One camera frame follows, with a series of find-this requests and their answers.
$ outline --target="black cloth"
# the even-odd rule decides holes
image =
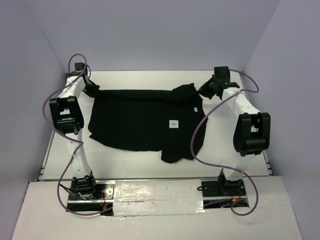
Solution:
[[[169,90],[100,90],[95,96],[90,138],[116,149],[161,151],[161,159],[175,163],[193,160],[190,142],[205,116],[202,98],[194,84]],[[205,122],[199,129],[194,151],[203,145]]]

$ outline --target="white wall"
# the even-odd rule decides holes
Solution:
[[[245,72],[271,115],[268,156],[283,181],[304,240],[319,239],[320,1],[281,0]]]
[[[244,70],[279,0],[25,0],[63,66]]]
[[[0,32],[0,239],[9,240],[49,141],[42,102],[64,71],[23,0],[0,1]]]

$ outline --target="white label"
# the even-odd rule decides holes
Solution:
[[[170,129],[178,129],[179,121],[178,120],[169,120],[169,128]]]

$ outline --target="white square patch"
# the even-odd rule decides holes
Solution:
[[[169,120],[169,128],[170,129],[178,129],[179,121],[178,120]]]

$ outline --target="white table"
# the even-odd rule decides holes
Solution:
[[[213,71],[96,71],[91,80],[100,85],[100,89],[152,89],[172,90],[183,84],[194,83],[198,89]],[[231,78],[243,87],[240,75],[232,72]],[[84,116],[83,141],[87,161],[96,179],[148,179],[148,178],[201,178],[217,177],[219,168],[207,167],[197,161],[181,160],[169,164],[161,160],[161,152],[133,152],[104,146],[89,138],[90,121],[94,99],[81,93],[79,104]],[[203,110],[208,113],[221,100],[215,96],[212,100],[203,98]],[[227,105],[214,112],[206,125],[203,147],[198,157],[206,162],[232,166],[235,159],[233,135],[237,117]],[[44,160],[42,180],[57,180],[70,160],[65,140],[54,134],[49,143],[48,154]],[[250,176],[268,176],[264,156],[256,157],[246,171]],[[72,178],[70,168],[65,179]]]
[[[67,213],[57,200],[57,182],[31,182],[13,240],[302,240],[281,177],[254,177],[259,190],[257,209],[248,216],[229,208],[209,209],[195,215],[142,217],[81,217]],[[255,194],[244,179],[248,202]],[[67,193],[61,191],[66,204]],[[247,207],[237,207],[239,213]]]

